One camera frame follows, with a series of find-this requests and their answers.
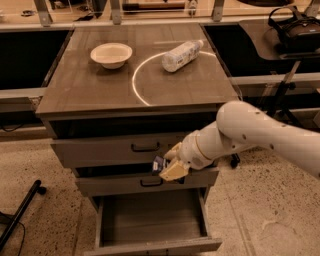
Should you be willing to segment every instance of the speckled floor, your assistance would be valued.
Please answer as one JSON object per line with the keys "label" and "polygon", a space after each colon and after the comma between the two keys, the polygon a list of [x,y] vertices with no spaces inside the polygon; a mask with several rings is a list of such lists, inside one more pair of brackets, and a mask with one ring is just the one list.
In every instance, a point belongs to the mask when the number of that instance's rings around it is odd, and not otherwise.
{"label": "speckled floor", "polygon": [[[96,212],[61,167],[43,128],[0,132],[0,211],[12,214],[37,179],[47,188],[36,194],[21,222],[22,256],[83,255],[94,248]],[[223,243],[201,255],[318,256],[320,183],[273,153],[240,154],[232,170],[221,159],[207,210],[211,233]],[[18,255],[23,232],[17,226],[0,256]]]}

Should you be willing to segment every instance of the wooden tabletop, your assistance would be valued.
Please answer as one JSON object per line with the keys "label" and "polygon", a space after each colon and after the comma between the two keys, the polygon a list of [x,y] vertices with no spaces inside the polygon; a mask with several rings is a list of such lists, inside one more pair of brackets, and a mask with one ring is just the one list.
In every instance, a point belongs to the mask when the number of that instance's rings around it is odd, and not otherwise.
{"label": "wooden tabletop", "polygon": [[[175,73],[161,65],[163,53],[201,39],[197,59]],[[116,70],[90,59],[104,43],[124,43],[132,57]],[[199,24],[76,28],[37,110],[41,118],[99,113],[196,111],[236,100],[237,95]]]}

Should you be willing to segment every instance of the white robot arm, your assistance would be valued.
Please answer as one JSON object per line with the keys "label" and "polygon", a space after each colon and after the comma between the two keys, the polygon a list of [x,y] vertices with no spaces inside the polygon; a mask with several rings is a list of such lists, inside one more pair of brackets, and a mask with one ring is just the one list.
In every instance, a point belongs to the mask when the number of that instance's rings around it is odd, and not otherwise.
{"label": "white robot arm", "polygon": [[169,150],[171,160],[160,172],[170,181],[201,170],[214,160],[260,146],[320,179],[320,133],[286,125],[242,101],[224,104],[216,121],[194,131]]}

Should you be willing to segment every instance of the white bowl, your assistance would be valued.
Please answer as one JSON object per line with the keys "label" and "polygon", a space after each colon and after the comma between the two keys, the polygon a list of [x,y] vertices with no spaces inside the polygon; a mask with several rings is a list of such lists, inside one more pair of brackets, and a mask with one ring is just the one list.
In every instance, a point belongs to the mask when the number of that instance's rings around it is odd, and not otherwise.
{"label": "white bowl", "polygon": [[132,49],[128,45],[119,43],[102,44],[91,51],[90,57],[104,68],[116,69],[132,55]]}

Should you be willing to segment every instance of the white bottle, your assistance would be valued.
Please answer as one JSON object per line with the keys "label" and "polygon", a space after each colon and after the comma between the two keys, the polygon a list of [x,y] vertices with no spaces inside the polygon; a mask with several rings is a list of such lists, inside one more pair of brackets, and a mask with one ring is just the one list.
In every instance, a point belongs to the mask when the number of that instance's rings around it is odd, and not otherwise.
{"label": "white bottle", "polygon": [[199,56],[203,46],[202,40],[188,41],[165,53],[162,57],[162,66],[168,72],[175,72]]}

